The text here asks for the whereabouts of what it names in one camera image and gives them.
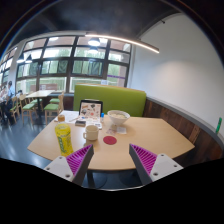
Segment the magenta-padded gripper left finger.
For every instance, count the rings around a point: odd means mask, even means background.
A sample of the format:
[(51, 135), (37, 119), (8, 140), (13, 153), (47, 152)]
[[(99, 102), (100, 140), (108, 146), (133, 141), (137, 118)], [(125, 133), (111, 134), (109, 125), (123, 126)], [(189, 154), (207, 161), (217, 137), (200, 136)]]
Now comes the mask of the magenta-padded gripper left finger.
[(93, 155), (93, 145), (90, 144), (67, 157), (58, 156), (44, 170), (81, 186)]

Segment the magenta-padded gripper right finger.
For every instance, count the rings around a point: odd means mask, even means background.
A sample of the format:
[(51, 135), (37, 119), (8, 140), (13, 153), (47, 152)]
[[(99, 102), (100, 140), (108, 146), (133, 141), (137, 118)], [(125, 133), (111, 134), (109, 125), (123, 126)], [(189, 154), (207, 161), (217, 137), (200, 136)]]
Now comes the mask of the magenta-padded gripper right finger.
[(155, 154), (140, 146), (130, 144), (129, 154), (143, 185), (159, 180), (182, 169), (182, 166), (164, 153)]

